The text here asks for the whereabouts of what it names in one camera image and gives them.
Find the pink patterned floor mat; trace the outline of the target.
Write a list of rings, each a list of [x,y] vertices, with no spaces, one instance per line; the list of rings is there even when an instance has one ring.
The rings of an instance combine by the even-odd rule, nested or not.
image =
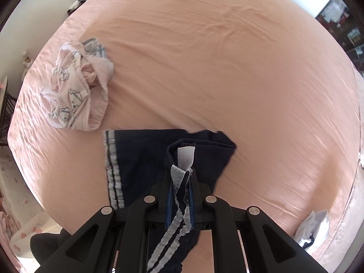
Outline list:
[[[30,249],[31,237],[61,229],[34,198],[9,147],[1,147],[1,248],[18,272],[40,267]]]

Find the navy skirt with white stripes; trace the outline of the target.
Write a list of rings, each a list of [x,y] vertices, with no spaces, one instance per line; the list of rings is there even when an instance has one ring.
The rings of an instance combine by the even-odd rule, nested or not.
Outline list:
[[[191,177],[214,190],[236,150],[223,132],[184,129],[104,131],[110,205],[131,206],[168,179],[164,229],[150,234],[148,272],[181,272],[199,240]]]

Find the pink bed sheet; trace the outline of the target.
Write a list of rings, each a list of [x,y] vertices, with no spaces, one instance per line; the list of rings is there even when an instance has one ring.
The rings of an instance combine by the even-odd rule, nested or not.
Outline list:
[[[114,63],[91,132],[56,129],[41,90],[66,42],[97,38]],[[27,73],[8,143],[45,211],[75,232],[109,200],[103,131],[224,132],[237,146],[216,194],[259,206],[288,234],[327,210],[314,258],[329,272],[363,221],[358,72],[291,0],[88,0]]]

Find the white garment with navy trim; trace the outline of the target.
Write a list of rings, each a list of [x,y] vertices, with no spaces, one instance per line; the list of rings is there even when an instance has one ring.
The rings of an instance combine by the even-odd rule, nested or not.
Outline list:
[[[298,226],[293,239],[307,252],[312,253],[328,238],[329,216],[327,210],[312,211]]]

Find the pink printed pajama garment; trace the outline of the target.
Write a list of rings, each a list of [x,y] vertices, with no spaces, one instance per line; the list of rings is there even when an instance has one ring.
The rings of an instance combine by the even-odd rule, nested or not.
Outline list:
[[[49,124],[87,132],[98,129],[109,103],[113,73],[114,64],[98,39],[63,44],[40,92]]]

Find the dark glass display cabinet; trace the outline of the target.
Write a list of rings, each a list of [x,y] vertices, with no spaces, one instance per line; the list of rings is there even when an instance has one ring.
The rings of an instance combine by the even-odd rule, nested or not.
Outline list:
[[[330,0],[316,19],[344,49],[363,75],[363,27],[343,0]]]

